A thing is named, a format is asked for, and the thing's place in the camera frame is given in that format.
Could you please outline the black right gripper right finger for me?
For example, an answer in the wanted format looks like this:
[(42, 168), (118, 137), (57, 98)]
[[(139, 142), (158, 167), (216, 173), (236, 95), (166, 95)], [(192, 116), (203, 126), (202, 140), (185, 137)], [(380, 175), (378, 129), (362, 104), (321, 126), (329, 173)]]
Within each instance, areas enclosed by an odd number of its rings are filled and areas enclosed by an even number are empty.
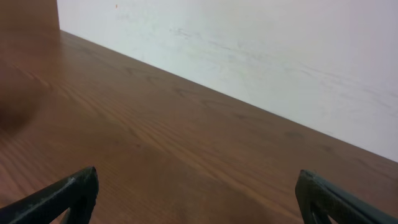
[(397, 219), (370, 206), (309, 170), (301, 170), (295, 195), (305, 224), (397, 224)]

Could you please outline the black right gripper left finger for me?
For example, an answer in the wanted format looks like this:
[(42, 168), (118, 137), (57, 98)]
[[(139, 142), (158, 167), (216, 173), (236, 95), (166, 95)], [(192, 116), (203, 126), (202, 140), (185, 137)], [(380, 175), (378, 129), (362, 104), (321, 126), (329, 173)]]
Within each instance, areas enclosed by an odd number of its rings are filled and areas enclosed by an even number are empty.
[(96, 205), (96, 169), (86, 167), (1, 209), (1, 223), (51, 223), (65, 213), (62, 223), (88, 224)]

